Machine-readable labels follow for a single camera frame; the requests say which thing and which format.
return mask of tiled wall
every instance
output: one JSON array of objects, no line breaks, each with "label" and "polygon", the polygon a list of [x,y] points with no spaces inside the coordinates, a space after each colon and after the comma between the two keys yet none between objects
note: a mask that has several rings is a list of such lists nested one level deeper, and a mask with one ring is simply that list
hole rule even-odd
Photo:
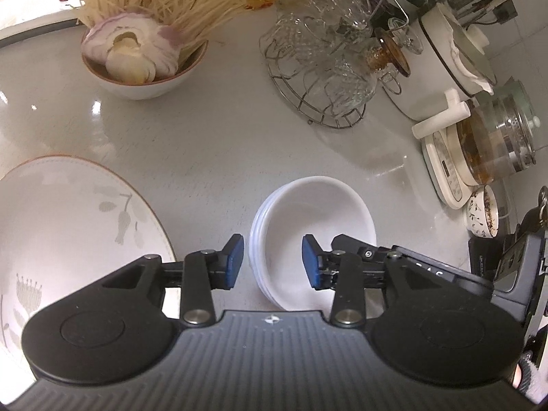
[{"label": "tiled wall", "polygon": [[[535,146],[548,144],[548,0],[514,0],[519,16],[503,26],[485,27],[488,54],[500,83],[521,80],[543,123]],[[539,189],[548,185],[548,148],[537,154],[537,165],[510,178],[519,218],[536,206]]]}]

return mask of wire rack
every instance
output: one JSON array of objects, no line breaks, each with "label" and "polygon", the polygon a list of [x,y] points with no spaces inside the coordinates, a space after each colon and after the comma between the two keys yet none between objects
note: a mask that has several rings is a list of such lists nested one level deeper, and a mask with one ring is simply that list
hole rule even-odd
[{"label": "wire rack", "polygon": [[[381,6],[381,0],[373,13]],[[409,17],[397,0],[393,0],[405,16],[407,26]],[[266,60],[266,66],[272,81],[280,91],[281,95],[291,104],[300,114],[308,118],[309,125],[319,124],[337,130],[352,128],[365,117],[366,103],[360,104],[354,109],[338,116],[332,116],[334,103],[329,100],[326,94],[312,94],[311,89],[320,79],[315,74],[314,69],[305,68],[298,72],[287,75],[280,68],[280,61],[283,57],[280,55],[280,48],[277,48],[275,40],[269,43],[265,48],[261,48]]]}]

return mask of white handle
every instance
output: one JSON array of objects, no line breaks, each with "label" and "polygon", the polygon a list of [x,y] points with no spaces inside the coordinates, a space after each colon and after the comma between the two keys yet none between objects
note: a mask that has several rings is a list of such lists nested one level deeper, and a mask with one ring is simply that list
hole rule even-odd
[{"label": "white handle", "polygon": [[470,117],[470,108],[468,108],[466,102],[460,101],[459,93],[456,89],[446,91],[445,95],[449,108],[414,125],[411,131],[413,131],[415,138],[422,139]]}]

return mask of black device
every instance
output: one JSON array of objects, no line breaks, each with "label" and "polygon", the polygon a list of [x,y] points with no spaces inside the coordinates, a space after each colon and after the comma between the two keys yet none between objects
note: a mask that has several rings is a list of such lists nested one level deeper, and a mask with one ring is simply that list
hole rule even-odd
[{"label": "black device", "polygon": [[[516,245],[504,267],[512,254],[544,273],[545,238],[525,234]],[[302,240],[311,287],[335,290],[327,318],[225,311],[217,319],[211,290],[235,285],[240,235],[182,262],[131,262],[28,321],[22,346],[38,380],[9,410],[532,409],[508,382],[537,309],[521,307],[523,275],[505,291],[397,246],[340,235],[332,248]],[[161,312],[166,287],[181,287],[178,320]],[[369,288],[386,302],[372,320]]]}]

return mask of glass cup handle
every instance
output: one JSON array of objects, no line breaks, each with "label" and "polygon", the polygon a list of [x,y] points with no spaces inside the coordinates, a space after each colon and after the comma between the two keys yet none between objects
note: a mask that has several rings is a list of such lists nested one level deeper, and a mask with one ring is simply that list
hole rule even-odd
[{"label": "glass cup handle", "polygon": [[[391,89],[390,86],[388,86],[388,82],[385,80],[385,78],[389,76],[390,77],[390,80],[389,81],[393,81],[393,82],[396,82],[396,85],[398,85],[398,91],[394,91],[393,89]],[[390,72],[387,72],[385,74],[383,74],[382,76],[379,77],[379,81],[380,83],[383,84],[383,87],[385,87],[385,89],[387,91],[390,91],[392,94],[395,94],[397,96],[399,96],[401,93],[402,93],[402,85],[399,84],[398,82],[398,79],[396,79],[396,77],[394,77]]]}]

